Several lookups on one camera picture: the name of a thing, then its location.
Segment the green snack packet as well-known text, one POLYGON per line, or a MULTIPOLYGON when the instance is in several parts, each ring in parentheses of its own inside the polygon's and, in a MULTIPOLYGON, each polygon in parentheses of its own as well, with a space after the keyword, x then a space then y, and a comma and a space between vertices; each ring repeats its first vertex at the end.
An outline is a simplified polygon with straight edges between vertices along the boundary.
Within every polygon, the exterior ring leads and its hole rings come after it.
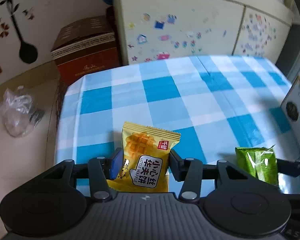
POLYGON ((239 168, 268 184, 278 186, 278 168, 274 146, 270 148, 236 147, 239 168))

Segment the yellow waffle snack packet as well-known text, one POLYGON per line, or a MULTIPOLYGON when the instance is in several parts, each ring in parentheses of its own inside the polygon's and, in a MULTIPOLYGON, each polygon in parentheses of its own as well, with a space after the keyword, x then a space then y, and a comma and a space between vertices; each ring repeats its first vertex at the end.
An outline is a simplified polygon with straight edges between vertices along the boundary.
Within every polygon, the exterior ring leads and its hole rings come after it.
POLYGON ((108 185, 121 192, 168 192, 168 158, 181 134, 126 121, 122 128, 123 165, 108 185))

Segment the blue checkered tablecloth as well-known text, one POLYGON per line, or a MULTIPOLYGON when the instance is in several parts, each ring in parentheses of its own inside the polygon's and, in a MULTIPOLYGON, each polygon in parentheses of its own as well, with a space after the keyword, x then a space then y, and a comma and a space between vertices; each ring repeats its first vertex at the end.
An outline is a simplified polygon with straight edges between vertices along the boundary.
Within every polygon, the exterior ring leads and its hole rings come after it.
POLYGON ((66 91, 55 162, 86 163, 121 146, 125 121, 181 135, 182 157, 236 162, 236 147, 272 147, 300 160, 280 105, 291 87, 267 59, 192 56, 83 76, 66 91))

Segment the clear plastic bag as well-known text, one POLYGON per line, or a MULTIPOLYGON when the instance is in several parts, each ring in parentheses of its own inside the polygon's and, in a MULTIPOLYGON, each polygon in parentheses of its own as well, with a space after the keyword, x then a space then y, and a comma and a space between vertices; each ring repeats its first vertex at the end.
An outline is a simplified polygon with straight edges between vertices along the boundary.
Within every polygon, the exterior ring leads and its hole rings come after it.
POLYGON ((14 137, 24 137, 38 125, 45 111, 38 107, 32 93, 24 86, 15 90, 7 88, 0 104, 0 115, 7 133, 14 137))

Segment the red brown gift box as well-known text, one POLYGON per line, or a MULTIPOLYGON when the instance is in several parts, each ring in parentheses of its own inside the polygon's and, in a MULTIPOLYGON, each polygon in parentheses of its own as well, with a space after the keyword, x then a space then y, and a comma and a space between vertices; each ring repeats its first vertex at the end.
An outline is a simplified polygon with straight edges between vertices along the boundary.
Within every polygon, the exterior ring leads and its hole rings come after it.
POLYGON ((64 83, 120 65, 115 32, 106 16, 84 18, 64 26, 51 49, 64 83))

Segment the cream cabinet with stickers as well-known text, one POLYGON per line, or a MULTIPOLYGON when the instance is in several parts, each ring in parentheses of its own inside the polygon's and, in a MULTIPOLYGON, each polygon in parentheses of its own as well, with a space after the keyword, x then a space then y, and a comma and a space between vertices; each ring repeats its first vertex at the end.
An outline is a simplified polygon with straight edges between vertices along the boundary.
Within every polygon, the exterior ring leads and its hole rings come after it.
POLYGON ((113 0, 125 64, 190 55, 246 55, 276 62, 294 0, 113 0))

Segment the black vase wall decal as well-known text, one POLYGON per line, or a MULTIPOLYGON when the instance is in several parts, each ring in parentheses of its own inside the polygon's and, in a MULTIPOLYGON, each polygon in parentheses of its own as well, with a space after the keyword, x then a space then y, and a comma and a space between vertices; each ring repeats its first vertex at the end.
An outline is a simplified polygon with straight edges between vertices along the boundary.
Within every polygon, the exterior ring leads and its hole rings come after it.
POLYGON ((37 47, 26 42, 23 39, 22 33, 20 31, 17 19, 15 18, 15 13, 19 9, 19 3, 15 4, 13 0, 0 0, 0 6, 6 5, 8 15, 11 19, 12 25, 15 29, 17 38, 20 43, 19 48, 19 59, 26 64, 32 64, 38 59, 37 47))

